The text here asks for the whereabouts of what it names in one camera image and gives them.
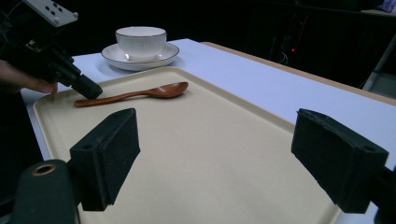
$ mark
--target white bowl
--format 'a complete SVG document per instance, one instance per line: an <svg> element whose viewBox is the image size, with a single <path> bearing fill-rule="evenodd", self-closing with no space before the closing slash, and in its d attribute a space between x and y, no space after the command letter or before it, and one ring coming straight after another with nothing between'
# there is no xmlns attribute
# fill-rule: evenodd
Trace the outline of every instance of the white bowl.
<svg viewBox="0 0 396 224"><path fill-rule="evenodd" d="M172 63L179 53L177 46L166 43L163 51L155 59L148 62L137 62L120 49L118 44L110 45L102 50L102 56L112 66L130 71L144 71L150 68L166 66Z"/></svg>
<svg viewBox="0 0 396 224"><path fill-rule="evenodd" d="M116 31L119 47L135 61L146 62L163 51L166 31L157 27L131 26Z"/></svg>

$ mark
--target saucer rim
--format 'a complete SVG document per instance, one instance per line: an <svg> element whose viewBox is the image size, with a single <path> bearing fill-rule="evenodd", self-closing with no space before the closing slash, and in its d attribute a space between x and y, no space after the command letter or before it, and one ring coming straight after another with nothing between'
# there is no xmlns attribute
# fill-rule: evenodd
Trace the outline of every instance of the saucer rim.
<svg viewBox="0 0 396 224"><path fill-rule="evenodd" d="M118 44L112 44L112 45L109 45L109 46L105 47L105 48L102 50L102 52L101 52L102 56L103 56L105 59L110 60L110 61L112 61L112 62L116 62L116 63L147 64L147 63L158 63L158 62L162 62L162 61L165 61L165 60L172 59L172 58L176 57L176 56L179 54L179 52L180 52L180 49L179 49L176 45L171 44L171 43L166 43L166 46L172 46L172 47L175 49L175 53L171 54L169 57L165 57L165 58L160 59L160 60L151 60L151 61L146 61L146 62L138 62L138 61L125 62L125 61L114 60L114 59L111 59L111 58L106 57L106 56L104 55L104 51L105 51L106 49L111 48L111 47L113 47L113 46L117 46L117 45L118 45Z"/></svg>

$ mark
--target spoon handle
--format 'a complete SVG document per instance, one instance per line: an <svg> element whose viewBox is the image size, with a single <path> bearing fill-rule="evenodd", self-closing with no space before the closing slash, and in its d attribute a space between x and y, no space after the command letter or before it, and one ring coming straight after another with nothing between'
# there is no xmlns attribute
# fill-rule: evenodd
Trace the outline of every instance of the spoon handle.
<svg viewBox="0 0 396 224"><path fill-rule="evenodd" d="M129 97L134 97L138 95L147 95L148 93L146 91L134 91L134 92L127 92L124 94L116 95L116 96L110 96L110 97L105 97L101 99L88 99L88 100L77 100L75 101L74 105L75 107L87 107L87 106L94 106L94 105L108 105L112 103L119 102L123 99L129 98Z"/></svg>

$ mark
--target robotic arm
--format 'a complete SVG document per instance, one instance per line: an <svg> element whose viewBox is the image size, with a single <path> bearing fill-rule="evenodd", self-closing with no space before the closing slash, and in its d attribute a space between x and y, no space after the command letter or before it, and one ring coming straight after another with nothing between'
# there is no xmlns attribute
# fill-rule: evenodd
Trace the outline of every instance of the robotic arm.
<svg viewBox="0 0 396 224"><path fill-rule="evenodd" d="M74 60L55 41L77 13L50 0L21 0L3 12L0 23L0 57L22 71L49 83L71 86L88 99L103 91L73 65Z"/></svg>

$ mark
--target spoon bowl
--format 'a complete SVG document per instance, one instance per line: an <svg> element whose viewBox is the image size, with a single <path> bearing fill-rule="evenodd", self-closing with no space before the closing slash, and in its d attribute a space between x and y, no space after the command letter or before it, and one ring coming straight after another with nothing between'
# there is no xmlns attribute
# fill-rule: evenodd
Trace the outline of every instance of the spoon bowl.
<svg viewBox="0 0 396 224"><path fill-rule="evenodd" d="M163 98L163 99L174 98L181 95L188 87L189 87L188 82L176 82L144 91L131 91L131 92L126 92L124 94L109 96L99 99L77 100L75 101L74 105L75 107L108 105L122 101L126 98L139 96L139 95L146 95L154 98Z"/></svg>

